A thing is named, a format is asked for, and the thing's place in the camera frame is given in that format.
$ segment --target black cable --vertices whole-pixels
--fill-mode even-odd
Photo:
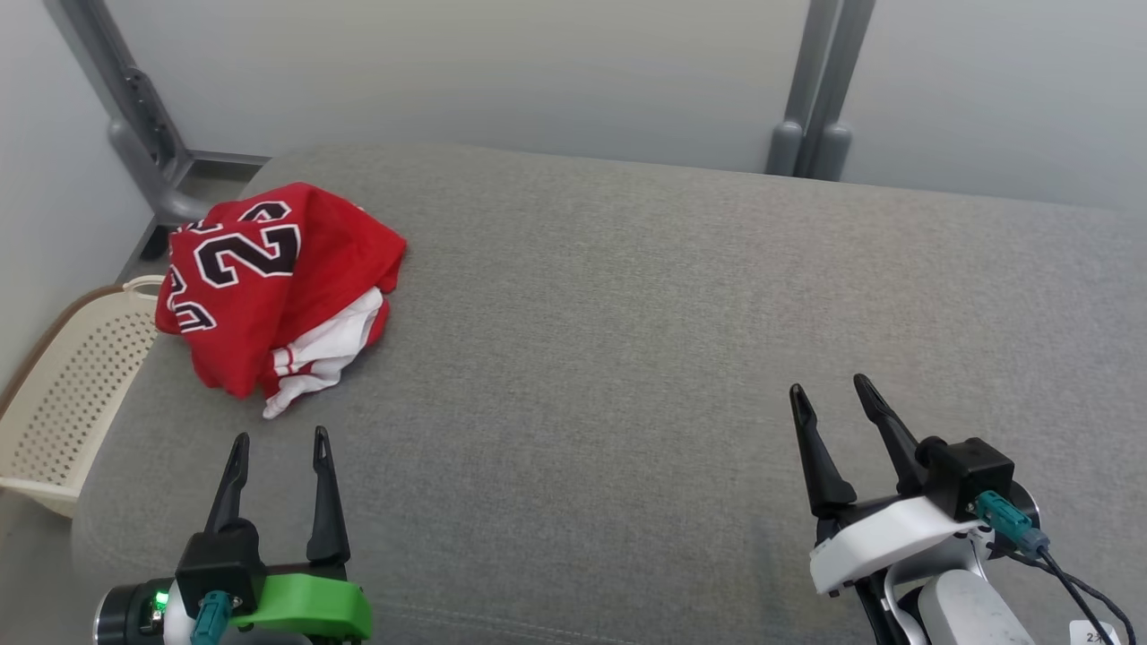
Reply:
[[[1032,560],[1031,558],[1028,558],[1025,555],[1016,553],[1015,551],[1008,551],[1008,550],[1005,550],[1005,549],[1000,549],[1000,547],[998,547],[993,543],[988,543],[988,547],[991,549],[993,552],[999,553],[1000,555],[1007,555],[1008,558],[1015,560],[1016,562],[1020,562],[1021,565],[1027,565],[1029,567],[1037,568],[1037,569],[1039,569],[1039,570],[1041,570],[1041,572],[1044,572],[1046,574],[1051,574],[1051,575],[1054,575],[1055,577],[1060,577],[1056,574],[1056,572],[1054,569],[1052,569],[1052,567],[1050,567],[1048,565],[1045,565],[1044,562],[1040,562],[1039,560]],[[1123,622],[1123,628],[1128,631],[1128,645],[1136,645],[1136,630],[1134,630],[1134,628],[1131,627],[1131,619],[1129,619],[1128,615],[1125,613],[1123,613],[1123,609],[1121,609],[1118,607],[1118,605],[1115,604],[1115,601],[1113,601],[1110,598],[1108,598],[1107,596],[1105,596],[1101,591],[1099,591],[1094,586],[1091,586],[1090,584],[1087,584],[1084,581],[1075,577],[1074,575],[1063,572],[1063,569],[1059,569],[1059,573],[1062,574],[1062,576],[1063,576],[1063,577],[1060,578],[1060,582],[1063,582],[1063,578],[1067,578],[1068,581],[1071,582],[1071,584],[1074,584],[1074,585],[1078,586],[1079,589],[1082,589],[1084,591],[1084,593],[1087,593],[1089,596],[1095,598],[1097,600],[1099,600],[1100,603],[1102,603],[1103,605],[1106,605],[1107,608],[1108,608],[1108,611],[1110,611],[1111,614],[1115,615],[1115,617],[1119,619],[1119,621]],[[1072,593],[1071,597],[1075,598],[1076,603],[1079,603],[1082,607],[1086,607],[1086,605],[1082,604],[1083,603],[1083,598],[1078,598],[1078,595]],[[1103,638],[1103,640],[1106,643],[1110,643],[1110,639],[1107,637],[1107,632],[1106,631],[1103,631],[1102,629],[1100,629],[1099,634],[1100,634],[1100,636]]]
[[[1103,644],[1115,645],[1115,643],[1111,642],[1111,637],[1107,635],[1107,630],[1103,629],[1103,625],[1099,624],[1099,619],[1095,617],[1095,612],[1091,611],[1091,607],[1087,606],[1087,603],[1083,599],[1083,596],[1079,596],[1079,590],[1076,589],[1074,584],[1071,584],[1071,581],[1068,580],[1068,576],[1067,574],[1063,573],[1063,569],[1061,569],[1060,566],[1055,564],[1055,559],[1052,558],[1052,554],[1047,551],[1047,547],[1040,546],[1039,550],[1036,551],[1036,553],[1038,553],[1039,557],[1043,558],[1045,562],[1047,562],[1047,566],[1051,567],[1052,573],[1055,574],[1055,577],[1060,578],[1060,582],[1063,583],[1063,588],[1067,589],[1068,593],[1071,595],[1071,599],[1076,601],[1076,605],[1079,605],[1079,608],[1083,609],[1084,615],[1087,616],[1087,620],[1091,621],[1091,627],[1095,628],[1095,632],[1099,634],[1100,638],[1103,639]]]

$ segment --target gray floor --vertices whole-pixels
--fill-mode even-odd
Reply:
[[[234,200],[257,170],[257,166],[198,162],[180,188],[212,202]],[[167,270],[165,257],[153,262],[125,259],[122,280]],[[72,569],[70,530],[68,519],[0,489],[0,643],[3,645],[92,642],[92,616],[107,589],[80,585]]]

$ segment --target white label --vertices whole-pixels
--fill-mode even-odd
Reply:
[[[1115,628],[1100,621],[1099,624],[1103,625],[1103,631],[1111,637],[1111,643],[1119,645],[1119,635],[1115,632]],[[1095,628],[1091,627],[1091,621],[1071,621],[1071,645],[1103,645],[1103,637],[1095,634]]]

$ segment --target white panel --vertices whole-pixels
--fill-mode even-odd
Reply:
[[[843,180],[1144,210],[1147,3],[880,0]]]
[[[760,172],[807,0],[108,0],[189,148],[455,141]]]
[[[151,212],[42,2],[0,3],[0,54],[3,384],[56,314],[115,281]]]

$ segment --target white fabric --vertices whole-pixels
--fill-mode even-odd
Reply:
[[[370,287],[326,322],[287,347],[273,350],[275,374],[282,378],[279,379],[279,394],[267,398],[263,418],[274,419],[299,396],[338,383],[343,367],[350,365],[366,345],[382,303],[382,292]],[[309,373],[299,374],[307,365],[311,366]]]

